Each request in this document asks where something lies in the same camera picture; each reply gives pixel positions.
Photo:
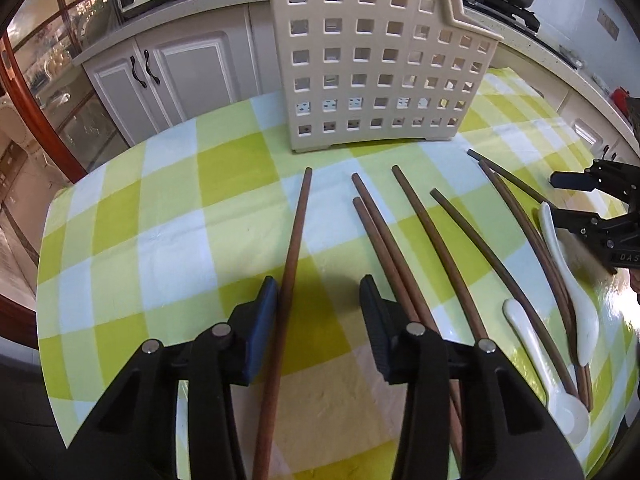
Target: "white ceramic spoon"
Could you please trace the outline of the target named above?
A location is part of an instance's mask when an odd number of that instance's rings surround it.
[[[551,372],[542,355],[540,342],[522,305],[516,300],[507,300],[502,308],[504,315],[524,348],[529,354],[542,387],[546,392],[546,408],[554,418],[558,428],[574,448],[584,439],[589,429],[589,412],[576,397],[569,395],[551,378]]]
[[[591,298],[582,290],[580,283],[572,275],[564,256],[562,256],[560,242],[554,227],[554,219],[548,203],[543,202],[540,205],[538,218],[540,219],[540,227],[542,227],[542,236],[545,239],[546,246],[549,248],[551,258],[556,263],[569,297],[571,297],[571,301],[574,304],[578,363],[580,366],[586,366],[591,361],[593,351],[596,349],[596,343],[598,342],[598,334],[600,332],[598,311]]]

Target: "wooden chopstick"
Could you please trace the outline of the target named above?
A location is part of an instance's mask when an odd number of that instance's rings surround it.
[[[591,387],[590,384],[587,384],[586,382],[586,375],[584,370],[582,370],[582,367],[577,364],[578,350],[575,332],[575,313],[572,312],[572,309],[569,307],[569,294],[566,290],[566,287],[564,286],[564,281],[560,276],[560,272],[558,271],[556,264],[551,259],[550,253],[548,252],[548,248],[543,241],[542,236],[540,236],[540,233],[534,227],[533,222],[525,213],[524,209],[520,205],[520,202],[518,202],[509,187],[498,175],[496,175],[491,169],[489,169],[484,160],[481,160],[479,165],[482,171],[484,171],[484,174],[486,174],[486,176],[489,178],[495,189],[504,200],[504,203],[507,205],[514,218],[517,220],[520,228],[527,237],[531,248],[538,258],[538,262],[540,263],[542,270],[545,273],[546,280],[549,283],[551,292],[554,295],[556,304],[558,305],[562,324],[564,324],[564,330],[566,332],[569,343],[569,354],[571,355],[571,359],[576,366],[575,376],[578,383],[578,397],[585,406],[588,406],[590,395],[589,390],[591,389]]]
[[[528,194],[530,197],[532,197],[533,200],[536,200],[537,202],[543,203],[543,202],[548,202],[548,204],[553,208],[556,207],[555,205],[553,205],[553,203],[551,202],[551,200],[549,200],[548,198],[546,198],[544,195],[540,194],[539,192],[537,192],[535,189],[533,189],[529,184],[527,184],[526,182],[520,180],[517,176],[515,176],[513,173],[510,173],[509,171],[505,170],[503,167],[499,166],[498,164],[496,164],[494,161],[489,160],[488,158],[486,158],[484,155],[480,155],[480,153],[475,152],[474,150],[467,150],[466,151],[468,155],[471,155],[475,160],[477,160],[478,162],[480,162],[481,160],[484,160],[484,162],[487,164],[487,166],[489,168],[491,168],[492,170],[495,171],[495,173],[500,174],[501,176],[503,176],[504,178],[506,178],[509,182],[511,182],[512,184],[514,184],[515,186],[519,187],[521,190],[523,190],[526,194]]]
[[[420,290],[420,286],[418,286],[418,282],[415,281],[414,274],[411,272],[409,265],[407,264],[404,256],[402,255],[402,251],[398,244],[396,243],[396,239],[394,238],[391,229],[386,225],[385,219],[376,206],[373,198],[371,197],[367,187],[364,185],[364,182],[360,178],[357,173],[353,173],[351,175],[351,180],[358,190],[358,194],[362,198],[367,211],[369,211],[369,215],[373,220],[382,240],[384,241],[386,248],[391,255],[391,259],[393,260],[396,269],[398,269],[398,273],[406,287],[406,291],[409,293],[409,297],[411,298],[412,303],[414,304],[414,309],[418,314],[418,318],[420,318],[420,322],[430,328],[431,330],[440,333],[438,327],[436,325],[435,320],[433,319],[433,315],[431,314],[431,310],[427,305],[424,296],[422,295],[422,291]]]
[[[411,206],[414,208],[422,227],[424,228],[429,240],[433,245],[433,248],[436,250],[436,253],[444,267],[447,276],[449,277],[449,281],[453,286],[453,290],[460,301],[460,305],[462,306],[462,310],[465,313],[466,320],[471,327],[471,332],[474,335],[474,338],[477,341],[481,339],[486,339],[489,337],[484,323],[482,322],[482,318],[480,317],[480,313],[478,312],[478,308],[474,303],[471,294],[469,293],[469,289],[466,287],[465,280],[462,278],[462,274],[460,274],[460,270],[458,270],[458,266],[451,256],[447,245],[444,243],[444,240],[440,236],[438,229],[435,224],[431,220],[431,217],[427,213],[427,210],[424,208],[424,205],[420,201],[420,198],[415,193],[414,188],[411,186],[407,178],[404,176],[404,173],[400,169],[399,166],[394,166],[391,168],[393,174],[400,184],[400,187],[404,191],[407,199],[409,200]]]
[[[267,375],[264,381],[262,404],[260,406],[260,419],[258,421],[258,434],[255,441],[254,455],[254,480],[267,480],[269,476],[269,464],[271,460],[271,446],[273,445],[273,431],[276,423],[278,409],[278,391],[280,389],[280,374],[284,360],[284,349],[289,325],[289,314],[293,299],[293,285],[296,281],[298,269],[298,257],[302,244],[302,229],[305,224],[306,204],[311,188],[311,168],[306,168],[298,197],[296,215],[293,219],[293,228],[289,240],[289,250],[284,264],[284,273],[278,295],[278,308],[276,310],[275,329],[273,335],[273,347],[268,363]]]
[[[409,318],[409,320],[422,322],[419,319],[416,309],[414,307],[414,304],[412,303],[411,298],[406,290],[406,286],[404,284],[404,281],[402,280],[399,269],[394,264],[394,260],[391,257],[390,251],[388,250],[388,246],[385,245],[383,237],[381,236],[374,221],[372,220],[370,216],[370,212],[367,210],[363,200],[360,197],[354,198],[353,206],[356,208],[356,211],[358,212],[358,216],[360,217],[360,221],[362,222],[364,230],[369,236],[369,240],[371,241],[373,250],[375,251],[376,256],[378,257],[380,266],[382,267],[382,270],[385,273],[385,276],[389,282],[389,285],[391,286],[391,290],[393,291],[396,297],[396,300],[398,300],[398,303],[400,303],[400,305],[402,306],[402,309],[407,314],[407,317]],[[437,325],[435,325],[435,322],[433,323],[435,326],[435,331],[437,333],[440,333]],[[462,417],[462,400],[460,397],[460,386],[457,381],[449,381],[449,397],[450,397],[449,439],[450,439],[451,447],[453,449],[453,454],[456,457],[456,462],[460,467],[462,465],[462,442],[463,442],[462,424],[460,423],[460,418]]]
[[[554,343],[551,335],[545,327],[545,324],[542,323],[540,316],[533,308],[529,299],[526,297],[516,280],[513,279],[511,273],[507,270],[504,264],[500,261],[500,258],[495,255],[495,253],[491,250],[489,245],[482,239],[482,237],[478,234],[478,232],[471,227],[471,224],[466,221],[466,219],[460,214],[460,212],[437,190],[431,190],[431,196],[436,199],[442,208],[448,213],[448,215],[452,218],[452,220],[458,224],[460,229],[466,234],[466,236],[474,243],[474,245],[478,248],[478,250],[482,253],[482,256],[489,262],[489,264],[494,268],[495,272],[498,274],[500,279],[504,282],[504,285],[509,289],[511,295],[520,302],[524,311],[527,313],[527,317],[531,324],[533,325],[533,329],[536,331],[538,338],[540,339],[542,345],[545,347],[546,352],[549,354],[556,371],[558,372],[558,376],[562,382],[562,386],[567,391],[567,393],[571,394],[574,397],[578,396],[578,391],[572,381],[571,375],[569,375],[569,371],[562,360],[562,356],[558,351],[558,347]]]

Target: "black drawer handle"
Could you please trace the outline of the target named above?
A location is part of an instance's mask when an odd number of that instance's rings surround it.
[[[149,68],[149,51],[147,49],[145,49],[145,62],[146,62],[145,63],[146,73],[148,73],[153,78],[153,80],[156,82],[156,84],[158,86],[160,86],[160,79],[158,77],[154,76],[151,73],[151,69]]]
[[[131,56],[129,59],[131,60],[131,73],[133,74],[133,79],[139,82],[142,85],[142,88],[146,88],[146,83],[136,75],[136,58]]]

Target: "white drainer basket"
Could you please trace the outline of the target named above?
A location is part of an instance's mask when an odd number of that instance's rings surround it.
[[[453,137],[499,34],[462,0],[271,0],[291,147]]]

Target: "table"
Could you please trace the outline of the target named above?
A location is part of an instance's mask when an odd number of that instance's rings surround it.
[[[391,173],[399,164],[440,229],[488,333],[543,398],[502,314],[502,282],[429,196],[437,187],[480,231],[545,320],[569,363],[566,337],[535,256],[472,147],[569,208],[610,217],[622,204],[598,191],[554,190],[554,170],[591,157],[577,135],[511,70],[491,70],[449,142],[376,142],[294,155],[279,92],[175,126],[101,166],[52,203],[40,256],[37,321],[50,402],[67,443],[142,341],[189,340],[277,279],[306,166],[314,168],[284,358],[271,474],[278,478],[390,477],[404,389],[377,373],[358,306],[358,282],[386,279],[351,204],[363,178],[404,252],[445,338],[472,343],[460,305]],[[531,214],[537,206],[519,190]],[[636,295],[628,272],[609,276],[580,246],[574,272],[600,309],[591,362],[594,410],[575,449],[586,471],[610,449],[638,383]],[[250,465],[260,384],[235,388]],[[188,476],[186,405],[178,402],[178,469]],[[455,475],[452,465],[451,475]]]

